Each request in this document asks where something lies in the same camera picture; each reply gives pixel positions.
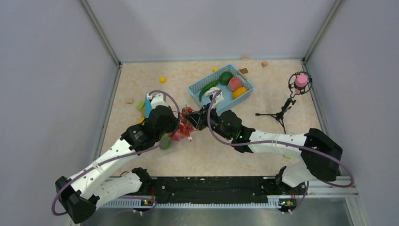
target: table top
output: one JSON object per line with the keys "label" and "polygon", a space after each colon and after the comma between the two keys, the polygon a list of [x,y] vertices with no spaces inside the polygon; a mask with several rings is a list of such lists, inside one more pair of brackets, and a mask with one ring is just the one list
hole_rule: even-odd
{"label": "table top", "polygon": [[[145,94],[152,90],[169,93],[180,109],[199,107],[190,96],[188,87],[212,73],[214,67],[222,68],[233,64],[247,68],[246,77],[254,84],[250,97],[233,107],[242,124],[268,133],[284,133],[280,124],[269,116],[255,116],[255,113],[276,113],[289,97],[289,77],[302,71],[300,60],[268,60],[262,67],[261,60],[249,61],[192,61],[123,64],[120,80],[112,105],[101,154],[120,137],[127,127],[137,124],[141,112],[137,106],[144,101]],[[160,77],[166,83],[160,83]],[[133,98],[132,104],[127,100]],[[288,134],[303,134],[309,128],[320,129],[310,94],[296,96],[297,102],[288,110],[284,123]],[[173,110],[172,101],[167,100]],[[188,139],[173,142],[167,150],[156,149],[131,160],[114,175],[133,168],[147,169],[151,176],[268,176],[276,175],[285,165],[292,165],[297,159],[286,159],[272,153],[239,153],[232,147],[216,141],[208,129],[192,133]]]}

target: perforated basket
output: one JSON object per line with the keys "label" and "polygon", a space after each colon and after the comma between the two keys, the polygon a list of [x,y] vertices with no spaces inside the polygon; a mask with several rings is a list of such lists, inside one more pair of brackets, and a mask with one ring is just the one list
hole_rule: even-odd
{"label": "perforated basket", "polygon": [[208,85],[212,81],[219,80],[219,77],[223,72],[231,72],[234,77],[241,80],[242,86],[247,88],[248,91],[246,93],[244,93],[243,95],[241,95],[240,97],[233,100],[233,98],[232,98],[233,92],[230,91],[227,86],[218,83],[218,85],[216,87],[218,87],[219,89],[222,90],[222,94],[223,94],[223,98],[224,98],[224,100],[221,102],[221,104],[216,108],[216,112],[218,114],[221,114],[222,112],[231,109],[232,107],[236,106],[237,104],[241,103],[242,101],[244,101],[245,99],[247,99],[249,97],[249,95],[251,94],[251,92],[254,89],[253,83],[250,80],[248,80],[237,69],[237,67],[230,64],[230,65],[227,65],[227,66],[213,72],[212,74],[208,75],[207,77],[205,77],[205,78],[201,79],[200,81],[189,86],[188,90],[191,94],[191,97],[197,103],[198,107],[201,107],[203,105],[210,103],[210,99],[208,97],[204,97],[204,96],[202,97],[202,100],[200,102],[199,95],[200,95],[202,88],[204,88],[206,85]]}

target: table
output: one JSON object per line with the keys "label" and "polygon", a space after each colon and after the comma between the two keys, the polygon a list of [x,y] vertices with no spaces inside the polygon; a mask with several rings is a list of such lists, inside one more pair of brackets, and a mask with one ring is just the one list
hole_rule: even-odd
{"label": "table", "polygon": [[[214,67],[222,68],[233,64],[247,68],[245,74],[254,83],[254,91],[244,102],[232,108],[242,124],[249,128],[269,133],[283,133],[280,124],[269,116],[255,116],[255,113],[276,113],[289,97],[289,77],[302,71],[300,60],[268,60],[268,66],[261,66],[262,60],[249,61],[192,61],[155,62],[123,64],[111,115],[106,130],[101,154],[120,137],[130,125],[141,118],[137,105],[145,94],[152,90],[163,90],[178,102],[179,107],[199,108],[193,101],[188,87],[212,73]],[[160,83],[160,77],[166,83]],[[132,104],[126,100],[134,98]],[[284,118],[288,134],[303,134],[309,128],[320,129],[310,94],[296,96],[297,102]],[[173,103],[168,103],[175,110]],[[266,176],[276,175],[285,165],[295,164],[297,159],[286,159],[272,153],[239,153],[232,147],[220,144],[208,129],[192,133],[192,142],[183,139],[174,142],[167,150],[156,149],[144,153],[125,164],[114,176],[136,167],[147,169],[151,176]]]}

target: plastic basket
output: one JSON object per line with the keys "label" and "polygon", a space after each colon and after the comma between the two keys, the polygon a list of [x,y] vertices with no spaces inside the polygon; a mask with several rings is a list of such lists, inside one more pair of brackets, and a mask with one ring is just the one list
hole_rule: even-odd
{"label": "plastic basket", "polygon": [[201,107],[203,105],[206,105],[210,103],[209,97],[202,97],[202,100],[200,102],[199,95],[202,90],[206,85],[208,85],[210,82],[219,80],[220,75],[223,72],[231,72],[234,77],[238,78],[242,82],[242,86],[247,88],[248,91],[244,93],[243,95],[239,96],[235,100],[233,100],[232,95],[233,92],[229,90],[229,88],[225,85],[218,84],[216,87],[222,90],[223,98],[224,100],[220,103],[220,105],[216,108],[216,112],[220,115],[222,112],[231,109],[232,107],[238,105],[245,99],[251,95],[251,92],[254,90],[254,85],[253,83],[247,79],[238,69],[232,64],[229,64],[212,74],[208,75],[207,77],[201,79],[200,81],[192,84],[189,86],[188,90],[191,94],[191,97],[194,99],[198,107]]}

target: yellow fruit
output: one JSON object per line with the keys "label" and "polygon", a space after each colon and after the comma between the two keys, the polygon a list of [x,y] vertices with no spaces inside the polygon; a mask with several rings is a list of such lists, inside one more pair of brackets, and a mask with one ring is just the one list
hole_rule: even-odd
{"label": "yellow fruit", "polygon": [[237,97],[243,95],[243,94],[244,94],[245,92],[247,92],[247,91],[248,91],[248,89],[245,88],[245,87],[240,87],[240,88],[236,89],[236,90],[233,92],[233,100],[235,100]]}

